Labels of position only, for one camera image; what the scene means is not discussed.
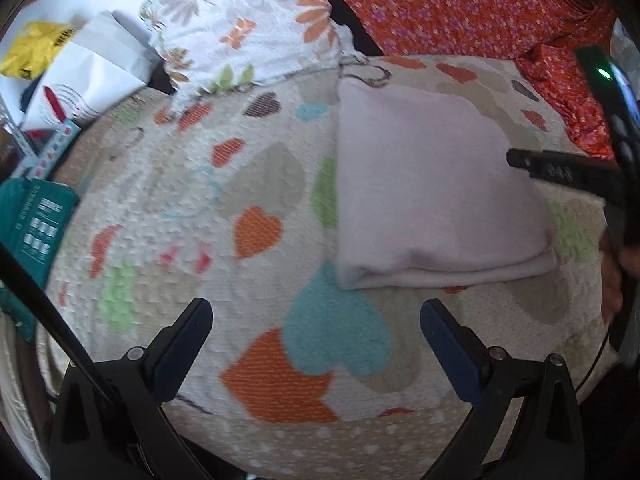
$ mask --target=white paper bag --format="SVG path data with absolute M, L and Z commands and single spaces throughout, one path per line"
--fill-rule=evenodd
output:
M 20 127 L 28 131 L 60 124 L 45 88 L 64 115 L 84 127 L 146 86 L 157 60 L 110 12 L 102 12 L 75 34 L 45 72 Z

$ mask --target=black cable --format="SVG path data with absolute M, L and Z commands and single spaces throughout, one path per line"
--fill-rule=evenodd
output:
M 604 339 L 602 340 L 602 344 L 600 345 L 600 350 L 598 350 L 598 354 L 596 355 L 596 358 L 593 360 L 593 363 L 591 364 L 591 368 L 589 368 L 584 378 L 580 381 L 580 384 L 578 384 L 575 387 L 575 390 L 574 390 L 575 393 L 578 393 L 580 388 L 584 386 L 584 383 L 587 382 L 587 380 L 595 370 L 596 364 L 598 364 L 598 361 L 600 360 L 600 356 L 602 355 L 602 352 L 604 352 L 604 347 L 607 345 L 607 341 L 609 340 L 610 333 L 611 333 L 611 325 L 609 325 L 609 328 L 607 328 L 607 333 L 604 335 Z
M 2 243 L 0 243 L 0 280 L 33 313 L 96 391 L 109 404 L 115 408 L 120 407 L 120 399 L 95 367 L 76 334 L 62 319 L 47 295 Z

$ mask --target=green tissue pack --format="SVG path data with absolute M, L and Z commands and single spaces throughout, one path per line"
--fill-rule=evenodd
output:
M 41 288 L 78 202 L 70 187 L 44 180 L 11 178 L 0 185 L 0 242 Z M 35 317 L 3 283 L 0 310 L 26 342 L 33 342 Z

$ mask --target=human hand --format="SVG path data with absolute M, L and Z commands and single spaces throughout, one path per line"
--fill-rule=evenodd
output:
M 599 243 L 602 251 L 602 319 L 610 324 L 622 309 L 622 269 L 640 279 L 640 246 L 613 248 L 609 233 L 604 232 Z

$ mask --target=green light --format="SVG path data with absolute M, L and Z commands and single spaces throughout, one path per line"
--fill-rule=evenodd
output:
M 607 72 L 606 70 L 603 70 L 601 68 L 598 69 L 598 72 L 600 73 L 601 76 L 606 77 L 609 81 L 611 81 L 611 74 L 609 72 Z

